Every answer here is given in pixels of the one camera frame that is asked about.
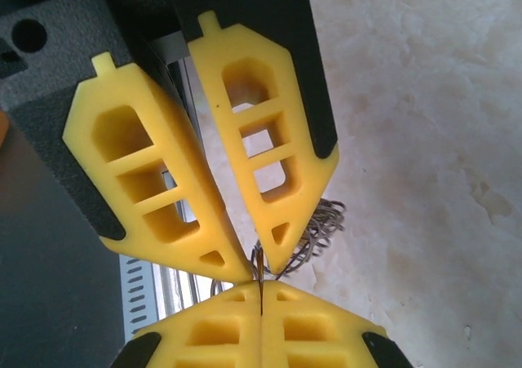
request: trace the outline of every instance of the stone floor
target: stone floor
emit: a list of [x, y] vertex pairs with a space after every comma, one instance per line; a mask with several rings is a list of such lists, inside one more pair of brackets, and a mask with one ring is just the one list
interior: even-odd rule
[[325, 196], [346, 203], [346, 231], [287, 281], [386, 327], [417, 368], [521, 367], [522, 0], [311, 3], [341, 151]]

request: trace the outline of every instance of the tangled wire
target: tangled wire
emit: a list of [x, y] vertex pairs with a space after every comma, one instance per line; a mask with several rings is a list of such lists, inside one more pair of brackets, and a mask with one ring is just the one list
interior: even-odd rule
[[[346, 207], [342, 202], [329, 201], [321, 198], [319, 204], [314, 210], [308, 225], [304, 230], [301, 240], [295, 247], [294, 253], [290, 257], [288, 264], [279, 274], [272, 274], [267, 266], [264, 267], [264, 273], [273, 276], [273, 280], [279, 280], [281, 277], [287, 277], [295, 272], [305, 263], [309, 262], [313, 257], [323, 255], [325, 250], [332, 244], [332, 236], [338, 230], [343, 231], [344, 211]], [[257, 279], [258, 271], [256, 267], [256, 255], [261, 250], [261, 243], [257, 241], [250, 255], [250, 264], [254, 278]], [[216, 294], [218, 282], [212, 280], [210, 295]]]

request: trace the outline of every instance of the yellow plastic part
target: yellow plastic part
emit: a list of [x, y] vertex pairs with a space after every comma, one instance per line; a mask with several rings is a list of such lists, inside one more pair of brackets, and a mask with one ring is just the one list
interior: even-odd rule
[[154, 325], [147, 368], [378, 368], [366, 331], [385, 330], [282, 282], [236, 286]]
[[[63, 139], [126, 230], [110, 249], [229, 282], [252, 278], [250, 264], [190, 121], [136, 64], [92, 59], [97, 77], [76, 90]], [[167, 189], [169, 171], [177, 187]], [[185, 223], [187, 200], [197, 221]]]
[[362, 335], [381, 326], [283, 282], [263, 290], [263, 368], [378, 368]]
[[257, 282], [236, 286], [140, 330], [160, 334], [147, 368], [255, 368], [261, 362]]
[[2, 146], [4, 139], [6, 138], [7, 129], [9, 128], [9, 121], [7, 115], [0, 111], [0, 146]]
[[[334, 172], [338, 148], [326, 159], [314, 153], [285, 48], [241, 24], [221, 29], [213, 11], [199, 22], [204, 36], [188, 48], [268, 265], [279, 273]], [[249, 157], [243, 139], [265, 130], [273, 148]], [[261, 193], [256, 175], [278, 163], [284, 181]]]

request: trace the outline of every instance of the circular hole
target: circular hole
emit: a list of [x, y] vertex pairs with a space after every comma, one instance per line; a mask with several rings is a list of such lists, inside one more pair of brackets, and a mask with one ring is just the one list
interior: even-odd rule
[[36, 20], [25, 19], [15, 24], [11, 32], [15, 46], [23, 52], [40, 51], [47, 42], [47, 32]]

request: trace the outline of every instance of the rectangular cutout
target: rectangular cutout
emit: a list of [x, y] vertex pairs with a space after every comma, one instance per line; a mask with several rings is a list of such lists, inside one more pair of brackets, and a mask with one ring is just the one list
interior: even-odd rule
[[253, 135], [243, 138], [243, 146], [245, 147], [246, 155], [248, 157], [253, 157], [256, 154], [274, 148], [274, 144], [272, 143], [272, 139], [270, 138], [267, 129], [258, 131]]
[[288, 368], [348, 368], [343, 354], [289, 354]]
[[171, 188], [178, 187], [177, 183], [174, 181], [174, 178], [172, 177], [169, 171], [163, 172], [162, 175], [163, 181], [165, 182], [165, 186], [167, 187], [167, 189], [170, 190]]
[[285, 341], [333, 341], [334, 323], [325, 315], [292, 315], [283, 321]]
[[245, 294], [243, 292], [236, 293], [231, 298], [229, 298], [227, 301], [239, 301], [239, 302], [246, 301]]
[[128, 105], [100, 114], [92, 139], [106, 162], [111, 162], [153, 144], [136, 111]]
[[176, 206], [179, 209], [179, 215], [186, 223], [190, 223], [196, 219], [196, 215], [186, 199], [176, 202]]
[[131, 201], [138, 203], [167, 190], [162, 175], [165, 171], [165, 164], [158, 160], [119, 175], [117, 180]]
[[186, 223], [179, 216], [176, 205], [170, 204], [144, 215], [144, 220], [161, 242], [175, 242], [199, 229], [197, 220]]
[[295, 158], [288, 157], [280, 162], [254, 171], [255, 181], [261, 198], [272, 203], [299, 190], [299, 178]]
[[253, 157], [290, 142], [289, 133], [285, 131], [282, 113], [247, 124], [240, 129], [240, 133], [248, 157]]
[[254, 177], [260, 193], [267, 193], [270, 190], [281, 187], [286, 182], [285, 171], [280, 162], [275, 162], [254, 171]]
[[293, 295], [287, 290], [279, 290], [276, 295], [277, 301], [297, 301], [299, 297]]
[[239, 344], [240, 322], [235, 317], [212, 317], [193, 328], [189, 346]]
[[276, 96], [273, 70], [254, 58], [244, 58], [227, 65], [223, 83], [234, 113], [252, 108]]

